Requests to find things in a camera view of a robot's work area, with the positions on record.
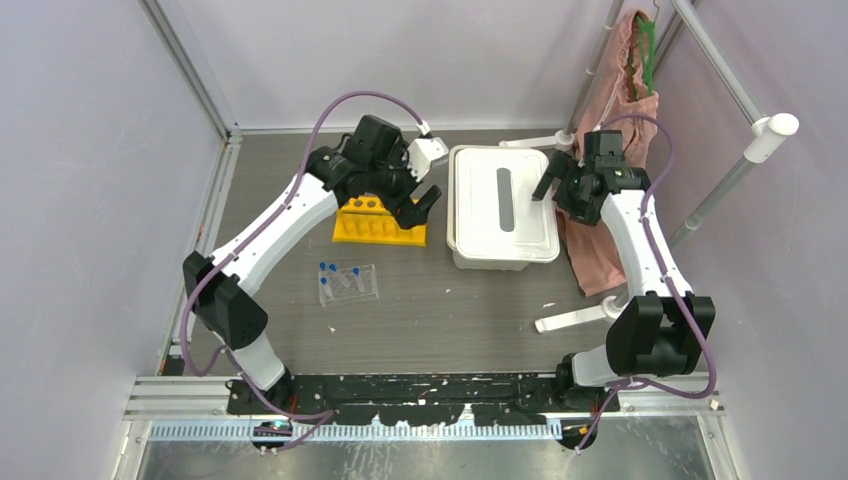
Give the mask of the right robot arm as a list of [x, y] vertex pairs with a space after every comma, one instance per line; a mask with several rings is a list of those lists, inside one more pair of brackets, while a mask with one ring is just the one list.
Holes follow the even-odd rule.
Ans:
[[533, 197], [550, 193], [569, 219], [607, 228], [627, 283], [627, 303], [605, 343], [568, 354], [557, 367], [555, 396], [567, 410], [582, 409], [594, 389], [656, 386], [688, 375], [705, 354], [716, 311], [680, 274], [665, 240], [652, 229], [655, 202], [645, 169], [627, 164], [618, 130], [585, 134], [583, 157], [556, 154]]

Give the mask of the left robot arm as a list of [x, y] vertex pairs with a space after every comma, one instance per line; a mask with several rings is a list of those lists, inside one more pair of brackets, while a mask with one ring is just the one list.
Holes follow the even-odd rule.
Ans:
[[419, 199], [412, 195], [448, 148], [426, 124], [418, 129], [407, 141], [395, 125], [365, 115], [337, 146], [309, 145], [292, 181], [269, 207], [213, 253], [193, 252], [184, 260], [189, 312], [221, 341], [265, 411], [285, 409], [292, 388], [255, 294], [307, 233], [351, 200], [375, 197], [402, 230], [427, 222], [440, 189], [432, 186]]

